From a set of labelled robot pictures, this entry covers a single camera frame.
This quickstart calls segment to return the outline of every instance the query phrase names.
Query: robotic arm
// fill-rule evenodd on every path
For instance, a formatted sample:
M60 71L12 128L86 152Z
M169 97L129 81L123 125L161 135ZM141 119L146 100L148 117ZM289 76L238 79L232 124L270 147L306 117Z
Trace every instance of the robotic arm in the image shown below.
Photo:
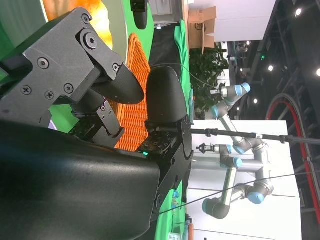
M212 108L212 112L214 117L222 122L226 130L237 132L237 129L228 116L228 111L249 91L250 86L247 83L223 87L221 89L221 95L224 99ZM206 136L211 136L210 129L206 129ZM229 189L235 185L237 171L255 173L257 179L270 178L268 145L259 138L244 138L238 136L232 136L231 138L233 140L233 148L239 154L242 155L252 149L254 160L229 157L229 154L231 154L231 146L228 145L206 146L202 144L198 147L202 153L208 151L219 153L220 166L227 168L222 196L213 199L207 198L202 204L203 211L217 219L224 219L228 215L231 203L248 198L254 204L261 204L266 196L272 194L274 190L269 179L256 181L254 186L239 185L234 190Z
M148 138L136 152L114 148L124 129L108 99L145 96L91 19L77 8L0 62L8 74L0 85L1 239L136 239L191 163L191 124L170 67L148 78ZM59 104L79 118L69 134L47 128Z

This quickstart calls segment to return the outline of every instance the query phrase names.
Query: green fabric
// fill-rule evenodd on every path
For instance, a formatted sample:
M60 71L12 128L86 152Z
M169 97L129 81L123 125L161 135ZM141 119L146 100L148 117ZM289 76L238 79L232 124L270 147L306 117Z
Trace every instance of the green fabric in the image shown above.
M177 188L177 191L180 194L179 198L176 199L178 206L182 204L182 190L183 190L183 183L181 182L179 187ZM160 208L160 213L172 209L172 200L173 200L174 192L175 190L169 191L168 195L166 196ZM176 223L184 223L185 220L186 220L186 207L177 208L175 210L161 214L158 218L154 240L167 240L169 233L173 233L174 228L177 228L177 227L180 229L179 230L180 232L177 232L177 233L183 234L185 231L185 226L178 225Z
M0 60L4 58L8 53L14 49L13 44L11 43L7 33L5 32L2 24L0 23ZM0 70L0 82L7 75Z
M187 30L185 21L181 20L180 26L175 27L174 40L179 48L181 64L181 86L183 89L186 108L188 114L190 113L189 98L191 91L190 73L189 73L189 51L187 46Z

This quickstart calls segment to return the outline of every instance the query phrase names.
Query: orange object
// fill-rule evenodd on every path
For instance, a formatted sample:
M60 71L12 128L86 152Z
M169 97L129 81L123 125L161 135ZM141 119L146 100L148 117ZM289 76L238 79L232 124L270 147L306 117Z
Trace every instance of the orange object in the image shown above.
M127 65L138 79L146 96L147 80L151 68L139 37L133 33L129 38ZM139 104L118 104L116 116L120 125L125 128L124 135L115 146L118 149L135 151L148 137L145 121L148 118L147 99Z
M109 29L108 10L101 0L43 0L49 21L66 14L77 7L83 7L92 16L90 22L104 43L112 50L113 41Z
M188 240L194 240L194 236L195 236L195 226L193 223L190 223Z

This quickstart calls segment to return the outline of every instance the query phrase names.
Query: black robotic arm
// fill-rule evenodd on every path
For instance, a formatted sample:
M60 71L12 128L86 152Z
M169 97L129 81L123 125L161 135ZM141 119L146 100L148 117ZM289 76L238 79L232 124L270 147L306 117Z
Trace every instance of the black robotic arm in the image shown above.
M0 62L8 73L0 85L0 239L135 239L191 163L186 102L169 67L148 78L148 138L136 152L113 148L124 129L107 99L136 104L144 93L91 19L77 8ZM69 134L47 129L53 104L71 104L80 119Z

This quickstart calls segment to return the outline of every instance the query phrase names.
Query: green plant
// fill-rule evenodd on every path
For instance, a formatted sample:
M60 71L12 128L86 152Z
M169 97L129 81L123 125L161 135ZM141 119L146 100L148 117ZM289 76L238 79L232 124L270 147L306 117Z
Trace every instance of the green plant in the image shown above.
M218 86L218 76L224 74L224 69L229 68L229 63L224 58L223 53L221 43L216 43L215 48L205 48L203 54L200 48L190 50L190 72L200 80L190 76L196 109L199 108L201 111L207 112L222 99L212 99L210 90Z

